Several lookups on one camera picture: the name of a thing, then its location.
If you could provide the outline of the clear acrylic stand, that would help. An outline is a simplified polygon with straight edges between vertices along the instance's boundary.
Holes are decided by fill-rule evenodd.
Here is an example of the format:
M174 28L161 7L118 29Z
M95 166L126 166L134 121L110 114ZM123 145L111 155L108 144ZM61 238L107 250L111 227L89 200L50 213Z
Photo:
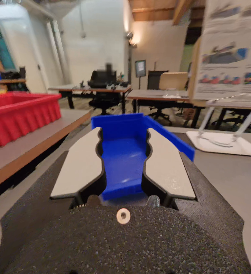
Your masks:
M162 97L163 98L176 98L176 99L182 98L180 95L180 91L176 88L166 89L164 91L164 94Z

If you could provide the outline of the wooden-top desk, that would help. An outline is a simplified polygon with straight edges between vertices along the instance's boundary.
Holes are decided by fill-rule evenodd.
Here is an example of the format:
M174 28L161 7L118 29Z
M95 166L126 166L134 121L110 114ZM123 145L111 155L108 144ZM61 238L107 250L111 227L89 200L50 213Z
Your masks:
M163 113L164 109L178 108L189 109L194 111L194 114L187 114L185 118L184 127L188 124L188 121L192 121L191 128L196 128L199 115L204 107L199 107L190 101L187 91L180 91L182 98L163 98L164 90L132 90L127 98L132 101L133 113L139 112L140 107L149 107L150 110L156 110L153 113L148 114L151 118L158 120L162 118L172 126L172 121L169 115Z
M126 113L125 98L130 93L131 86L122 87L120 85L112 85L106 88L92 88L88 85L81 87L80 85L66 84L61 86L49 87L48 91L57 91L62 98L67 98L70 109L74 109L72 98L91 98L96 93L119 93L121 94L121 110L122 114Z
M11 83L26 83L26 79L1 79L0 85L6 85Z

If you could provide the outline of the wood-edged desk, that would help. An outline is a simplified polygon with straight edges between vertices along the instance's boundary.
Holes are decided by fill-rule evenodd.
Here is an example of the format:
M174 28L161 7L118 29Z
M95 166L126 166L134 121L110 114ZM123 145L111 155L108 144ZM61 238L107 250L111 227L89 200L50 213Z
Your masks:
M61 109L62 117L0 147L0 184L91 117L90 110Z

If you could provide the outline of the black bag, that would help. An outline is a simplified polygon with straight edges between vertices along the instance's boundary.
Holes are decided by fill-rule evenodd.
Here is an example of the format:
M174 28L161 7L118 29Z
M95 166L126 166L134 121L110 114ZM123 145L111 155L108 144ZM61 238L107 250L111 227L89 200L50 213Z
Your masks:
M26 68L20 67L19 72L17 71L6 71L1 72L2 80L26 80ZM26 85L26 82L16 82L16 83L7 83L7 91L19 91L19 92L29 92L29 89Z

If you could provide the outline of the small wooden display board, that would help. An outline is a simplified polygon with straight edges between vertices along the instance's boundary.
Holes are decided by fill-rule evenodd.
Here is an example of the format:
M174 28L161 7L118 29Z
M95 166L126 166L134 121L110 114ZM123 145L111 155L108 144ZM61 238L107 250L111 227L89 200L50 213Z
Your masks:
M188 72L165 72L161 74L159 80L159 89L184 90L188 81Z

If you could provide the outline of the red plastic bin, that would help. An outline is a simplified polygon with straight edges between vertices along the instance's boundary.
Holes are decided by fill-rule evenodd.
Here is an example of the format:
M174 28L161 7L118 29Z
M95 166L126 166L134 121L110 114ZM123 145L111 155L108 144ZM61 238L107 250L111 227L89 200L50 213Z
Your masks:
M60 94L0 94L0 147L61 118Z

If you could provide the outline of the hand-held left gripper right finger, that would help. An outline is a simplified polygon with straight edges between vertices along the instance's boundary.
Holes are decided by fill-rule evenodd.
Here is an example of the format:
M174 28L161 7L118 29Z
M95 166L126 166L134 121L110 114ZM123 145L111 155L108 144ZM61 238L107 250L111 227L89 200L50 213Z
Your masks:
M182 161L180 151L155 129L146 135L147 158L144 161L141 188L157 196L161 206L170 206L175 198L194 201L196 195Z

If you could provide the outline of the framed sign on stand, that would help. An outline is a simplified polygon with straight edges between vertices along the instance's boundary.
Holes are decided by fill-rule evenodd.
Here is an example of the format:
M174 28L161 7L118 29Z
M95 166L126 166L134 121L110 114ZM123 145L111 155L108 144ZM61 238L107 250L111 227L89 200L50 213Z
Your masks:
M138 89L141 89L141 78L146 76L146 60L135 61L136 78L138 78Z

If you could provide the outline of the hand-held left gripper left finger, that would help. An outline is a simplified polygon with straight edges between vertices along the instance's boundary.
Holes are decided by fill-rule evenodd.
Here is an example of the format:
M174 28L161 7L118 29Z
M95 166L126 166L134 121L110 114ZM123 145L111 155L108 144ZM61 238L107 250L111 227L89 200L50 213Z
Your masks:
M84 205L90 196L100 196L107 186L102 155L103 129L96 127L68 150L50 199L72 198Z

